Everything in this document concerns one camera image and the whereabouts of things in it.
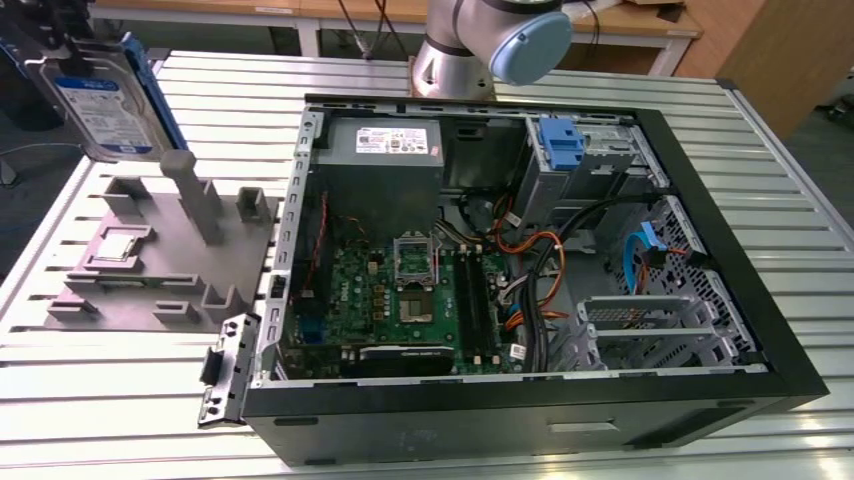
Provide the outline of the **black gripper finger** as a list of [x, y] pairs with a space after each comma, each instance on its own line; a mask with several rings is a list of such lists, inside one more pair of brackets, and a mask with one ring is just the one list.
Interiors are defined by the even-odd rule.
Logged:
[[69, 75], [88, 76], [92, 73], [92, 67], [84, 59], [76, 41], [93, 39], [93, 31], [89, 24], [89, 1], [56, 0], [50, 4], [64, 55], [60, 61], [60, 68]]

